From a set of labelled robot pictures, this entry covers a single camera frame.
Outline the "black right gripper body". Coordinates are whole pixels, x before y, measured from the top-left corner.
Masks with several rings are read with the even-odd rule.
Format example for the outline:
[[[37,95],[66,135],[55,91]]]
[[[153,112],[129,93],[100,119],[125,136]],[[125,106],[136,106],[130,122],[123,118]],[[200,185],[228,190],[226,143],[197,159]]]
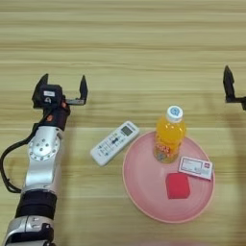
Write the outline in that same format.
[[[246,111],[246,97],[230,98],[226,97],[226,103],[239,103],[244,111]]]

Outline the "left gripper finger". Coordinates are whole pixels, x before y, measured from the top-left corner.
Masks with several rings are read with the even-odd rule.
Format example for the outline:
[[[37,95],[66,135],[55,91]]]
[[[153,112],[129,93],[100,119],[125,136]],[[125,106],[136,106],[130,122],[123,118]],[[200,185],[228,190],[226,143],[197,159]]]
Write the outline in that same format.
[[[34,96],[39,95],[40,89],[42,86],[48,83],[48,74],[44,74],[38,81],[36,88],[34,90]]]
[[[86,76],[83,75],[81,83],[80,83],[80,99],[85,100],[86,98],[87,98]]]

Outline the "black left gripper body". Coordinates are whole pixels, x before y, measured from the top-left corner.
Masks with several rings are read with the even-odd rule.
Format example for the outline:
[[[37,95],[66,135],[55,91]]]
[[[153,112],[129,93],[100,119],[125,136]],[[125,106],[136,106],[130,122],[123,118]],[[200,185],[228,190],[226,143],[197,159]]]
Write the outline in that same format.
[[[48,113],[48,116],[42,123],[43,126],[56,127],[62,131],[65,129],[66,120],[71,113],[71,106],[83,106],[86,103],[86,99],[62,99],[61,104],[52,111],[45,110],[44,113]]]

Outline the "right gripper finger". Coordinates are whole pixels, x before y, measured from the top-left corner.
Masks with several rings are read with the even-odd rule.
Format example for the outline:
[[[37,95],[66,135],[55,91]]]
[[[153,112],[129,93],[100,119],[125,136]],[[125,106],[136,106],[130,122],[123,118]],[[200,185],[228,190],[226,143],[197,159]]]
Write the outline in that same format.
[[[226,93],[226,100],[231,102],[234,96],[234,76],[231,69],[226,65],[224,69],[223,85]]]

